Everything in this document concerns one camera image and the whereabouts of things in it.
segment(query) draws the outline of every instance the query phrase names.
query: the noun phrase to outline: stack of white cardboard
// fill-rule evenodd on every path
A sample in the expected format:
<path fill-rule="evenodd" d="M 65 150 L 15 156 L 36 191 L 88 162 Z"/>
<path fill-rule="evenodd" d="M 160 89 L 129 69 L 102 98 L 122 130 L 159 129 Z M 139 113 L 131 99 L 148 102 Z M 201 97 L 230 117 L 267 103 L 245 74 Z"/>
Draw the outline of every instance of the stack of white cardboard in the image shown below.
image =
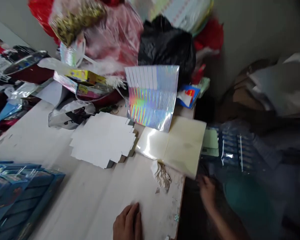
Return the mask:
<path fill-rule="evenodd" d="M 130 119 L 100 112 L 78 126 L 71 138 L 72 157 L 106 169 L 131 154 L 136 131 Z"/>

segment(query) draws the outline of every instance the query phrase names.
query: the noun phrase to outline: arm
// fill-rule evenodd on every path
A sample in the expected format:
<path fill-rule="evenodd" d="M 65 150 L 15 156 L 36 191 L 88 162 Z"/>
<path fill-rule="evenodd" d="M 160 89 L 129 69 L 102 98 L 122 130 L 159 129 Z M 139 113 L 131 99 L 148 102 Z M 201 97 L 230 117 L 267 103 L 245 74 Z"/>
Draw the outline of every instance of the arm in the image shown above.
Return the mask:
<path fill-rule="evenodd" d="M 199 176 L 200 196 L 204 207 L 222 240 L 239 240 L 215 207 L 215 186 L 206 176 Z"/>

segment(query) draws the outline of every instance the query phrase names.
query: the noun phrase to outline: person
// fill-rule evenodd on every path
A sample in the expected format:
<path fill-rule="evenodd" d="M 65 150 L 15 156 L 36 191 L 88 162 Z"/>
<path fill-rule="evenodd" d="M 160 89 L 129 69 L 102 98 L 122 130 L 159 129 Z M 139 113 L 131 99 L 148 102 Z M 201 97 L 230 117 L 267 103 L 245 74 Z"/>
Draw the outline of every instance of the person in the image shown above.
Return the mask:
<path fill-rule="evenodd" d="M 206 212 L 222 240 L 239 240 L 215 206 L 215 186 L 206 176 L 199 176 L 200 197 Z M 128 205 L 113 224 L 113 240 L 142 240 L 139 203 Z"/>

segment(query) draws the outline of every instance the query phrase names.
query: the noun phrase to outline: black plastic bag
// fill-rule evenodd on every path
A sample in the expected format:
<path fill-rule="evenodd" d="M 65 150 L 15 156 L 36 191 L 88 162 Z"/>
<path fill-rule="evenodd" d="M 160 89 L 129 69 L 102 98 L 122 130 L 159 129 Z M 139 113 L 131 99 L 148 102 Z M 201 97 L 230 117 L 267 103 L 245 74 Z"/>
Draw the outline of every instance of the black plastic bag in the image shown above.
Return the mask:
<path fill-rule="evenodd" d="M 145 21 L 141 34 L 138 65 L 179 65 L 178 88 L 191 82 L 196 65 L 192 35 L 171 26 L 164 16 Z"/>

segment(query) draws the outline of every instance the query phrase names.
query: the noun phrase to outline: gold tinsel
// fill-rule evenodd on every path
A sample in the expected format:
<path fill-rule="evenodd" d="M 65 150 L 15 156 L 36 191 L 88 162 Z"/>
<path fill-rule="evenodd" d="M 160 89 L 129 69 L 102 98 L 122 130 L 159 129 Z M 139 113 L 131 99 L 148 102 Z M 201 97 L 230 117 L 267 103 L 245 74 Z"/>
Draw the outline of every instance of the gold tinsel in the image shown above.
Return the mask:
<path fill-rule="evenodd" d="M 96 24 L 105 13 L 106 10 L 100 3 L 86 2 L 80 6 L 78 14 L 68 10 L 65 16 L 56 16 L 51 27 L 60 41 L 69 47 L 82 29 Z"/>

